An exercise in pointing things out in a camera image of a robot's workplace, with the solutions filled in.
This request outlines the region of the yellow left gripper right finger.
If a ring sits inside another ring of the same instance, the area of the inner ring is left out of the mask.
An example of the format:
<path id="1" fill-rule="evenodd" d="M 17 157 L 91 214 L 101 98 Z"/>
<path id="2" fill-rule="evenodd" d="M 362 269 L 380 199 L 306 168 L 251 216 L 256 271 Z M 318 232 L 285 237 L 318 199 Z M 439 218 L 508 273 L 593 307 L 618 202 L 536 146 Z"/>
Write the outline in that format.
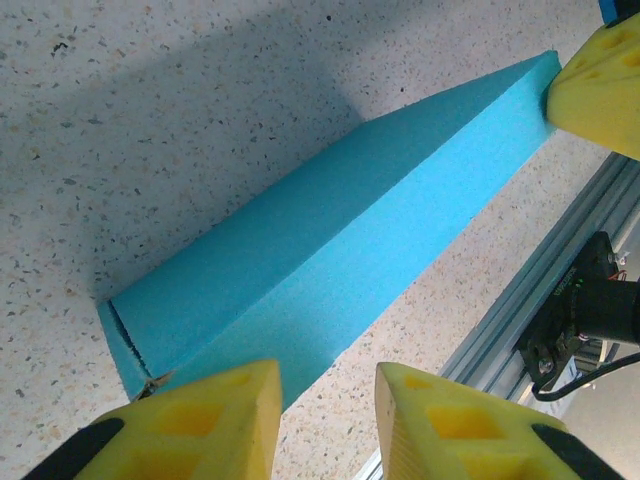
<path id="1" fill-rule="evenodd" d="M 386 479 L 618 479 L 559 419 L 396 362 L 375 411 Z"/>

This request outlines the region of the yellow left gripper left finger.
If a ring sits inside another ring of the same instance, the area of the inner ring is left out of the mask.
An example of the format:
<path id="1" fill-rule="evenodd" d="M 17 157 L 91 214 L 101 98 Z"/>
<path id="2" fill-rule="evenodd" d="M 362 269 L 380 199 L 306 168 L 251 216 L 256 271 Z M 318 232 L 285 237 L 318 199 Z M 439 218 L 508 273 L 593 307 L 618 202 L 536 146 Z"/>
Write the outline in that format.
<path id="1" fill-rule="evenodd" d="M 268 479 L 283 405 L 260 360 L 138 399 L 79 429 L 29 479 Z"/>

